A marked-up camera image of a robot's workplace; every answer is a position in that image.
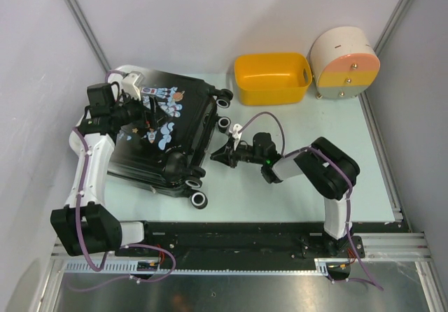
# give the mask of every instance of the gray floor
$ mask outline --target gray floor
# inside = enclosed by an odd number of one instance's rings
[[[331,285],[312,276],[170,276],[137,285],[121,280],[89,293],[62,286],[56,311],[429,311],[414,263],[376,263],[369,269],[385,291],[360,283]],[[351,277],[362,276],[358,266]],[[114,275],[67,274],[77,288]]]

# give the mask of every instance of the gray wall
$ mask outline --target gray wall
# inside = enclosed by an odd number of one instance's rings
[[[103,73],[64,0],[0,0],[0,311],[27,311],[67,198],[71,127]]]
[[[414,0],[368,94],[402,206],[448,291],[448,0]]]

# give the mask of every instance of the yellow drawer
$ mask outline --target yellow drawer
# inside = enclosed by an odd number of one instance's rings
[[[318,87],[366,86],[377,77],[378,71],[323,72],[319,78]]]

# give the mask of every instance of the astronaut sticker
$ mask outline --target astronaut sticker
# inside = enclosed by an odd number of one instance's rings
[[[142,87],[141,88],[141,99],[143,102],[143,105],[151,109],[150,104],[150,96],[157,97],[157,102],[160,106],[160,108],[167,113],[168,115],[172,116],[173,118],[179,118],[181,116],[182,111],[182,104],[179,102],[183,99],[183,94],[185,92],[179,92],[177,87],[171,87],[171,88],[154,88],[154,87]],[[146,134],[144,134],[141,138],[146,139],[149,141],[149,143],[157,143],[157,146],[161,150],[165,150],[167,147],[167,144],[171,142],[172,136],[171,133],[173,132],[175,122],[167,122],[159,129],[159,131],[155,131],[154,129],[151,129],[148,127]],[[121,133],[118,136],[118,140],[123,139],[124,134]],[[126,140],[129,141],[131,139],[131,136],[127,136]]]

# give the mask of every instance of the yellow bin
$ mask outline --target yellow bin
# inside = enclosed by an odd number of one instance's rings
[[[239,99],[247,106],[294,104],[312,81],[307,59],[299,53],[242,55],[235,62]]]

